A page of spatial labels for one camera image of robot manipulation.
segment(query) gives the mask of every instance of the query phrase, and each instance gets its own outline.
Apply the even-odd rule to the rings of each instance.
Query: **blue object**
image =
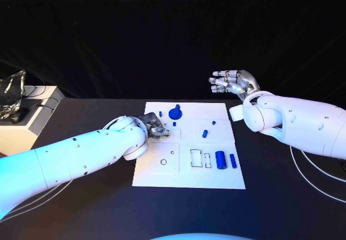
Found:
[[[233,168],[237,169],[236,155],[234,155],[234,154],[230,154],[230,157],[231,157]]]
[[[204,138],[208,137],[208,130],[204,131],[204,135],[202,135]]]
[[[174,109],[169,110],[168,115],[174,120],[178,120],[182,117],[184,113],[179,104],[175,106]]]
[[[215,157],[217,157],[217,166],[218,166],[218,169],[227,169],[228,166],[227,166],[227,159],[225,159],[225,153],[224,151],[218,151],[215,153]]]

